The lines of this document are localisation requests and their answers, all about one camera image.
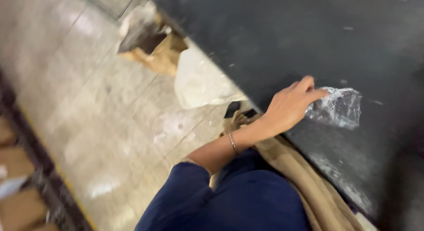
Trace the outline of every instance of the black object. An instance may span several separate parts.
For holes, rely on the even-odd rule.
[[[285,135],[383,230],[424,227],[424,0],[154,0],[265,111],[304,75],[362,93],[354,131]]]
[[[239,101],[231,102],[228,107],[227,111],[225,112],[224,119],[232,118],[234,116],[234,113],[240,109],[241,103]]]

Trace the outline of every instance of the silver bracelet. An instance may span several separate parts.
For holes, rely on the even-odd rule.
[[[236,146],[236,143],[234,142],[234,140],[233,140],[233,136],[231,136],[231,133],[229,133],[228,134],[228,137],[230,137],[230,141],[231,141],[231,146],[233,146],[233,150],[234,150],[234,153],[236,154],[236,156],[238,155],[238,152],[237,152],[237,146]]]

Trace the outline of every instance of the crumpled plastic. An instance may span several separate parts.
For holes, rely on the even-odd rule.
[[[322,87],[329,92],[326,97],[308,106],[305,117],[340,128],[354,129],[359,126],[362,95],[352,88]]]

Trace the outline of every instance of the fingers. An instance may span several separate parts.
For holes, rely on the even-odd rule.
[[[328,91],[325,89],[316,89],[314,91],[308,92],[307,97],[310,100],[310,102],[314,102],[315,100],[321,99],[323,97],[326,97],[328,95]]]
[[[311,90],[314,88],[314,77],[307,75],[303,77],[303,79],[299,82],[296,89],[299,89],[303,92],[306,92],[307,90]]]
[[[296,86],[299,85],[299,81],[294,82],[293,84],[291,84],[291,86],[287,87],[287,89],[293,89],[296,88]]]

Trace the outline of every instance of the beige blanket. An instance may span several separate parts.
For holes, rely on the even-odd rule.
[[[235,131],[259,118],[246,118],[236,112],[233,118],[224,120],[221,135]],[[302,200],[314,231],[362,231],[353,212],[335,188],[281,136],[255,145],[261,156],[293,185]]]

